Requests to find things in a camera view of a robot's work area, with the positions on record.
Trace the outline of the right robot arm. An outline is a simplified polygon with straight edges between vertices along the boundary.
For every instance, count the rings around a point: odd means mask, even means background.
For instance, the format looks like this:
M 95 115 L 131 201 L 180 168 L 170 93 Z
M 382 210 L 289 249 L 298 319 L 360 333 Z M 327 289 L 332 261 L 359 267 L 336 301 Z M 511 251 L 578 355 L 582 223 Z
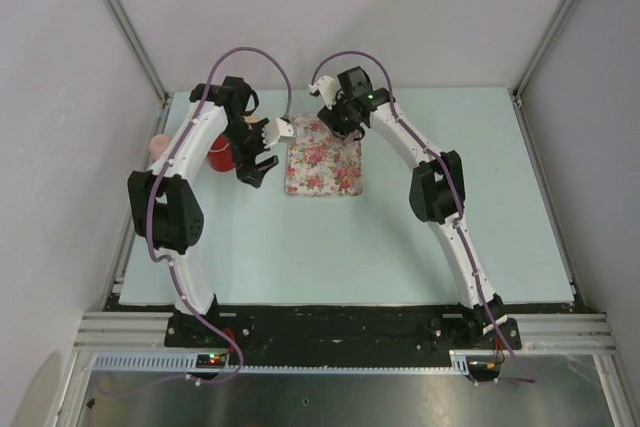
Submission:
M 384 139 L 411 172 L 408 201 L 414 216 L 438 240 L 451 270 L 463 309 L 462 335 L 476 348 L 495 338 L 508 346 L 509 317 L 487 276 L 466 224 L 463 165 L 460 155 L 429 141 L 400 108 L 393 88 L 375 89 L 366 71 L 351 68 L 337 77 L 314 79 L 308 92 L 324 107 L 318 118 L 338 139 L 373 131 Z

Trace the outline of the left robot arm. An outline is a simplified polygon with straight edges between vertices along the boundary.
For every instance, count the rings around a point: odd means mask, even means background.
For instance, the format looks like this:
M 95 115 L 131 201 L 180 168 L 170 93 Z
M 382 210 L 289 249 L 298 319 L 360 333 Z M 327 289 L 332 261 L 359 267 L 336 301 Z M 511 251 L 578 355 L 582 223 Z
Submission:
M 193 315 L 187 334 L 201 346 L 221 336 L 220 319 L 208 313 L 215 294 L 198 265 L 195 247 L 205 228 L 204 213 L 192 183 L 216 139 L 229 143 L 237 179 L 259 188 L 267 172 L 278 165 L 272 155 L 257 157 L 265 144 L 267 119 L 249 123 L 250 104 L 258 105 L 254 89 L 242 78 L 228 76 L 220 85 L 199 84 L 177 134 L 145 171 L 129 175 L 127 188 L 136 234 L 145 239 L 152 261 L 164 262 L 174 283 L 178 310 Z

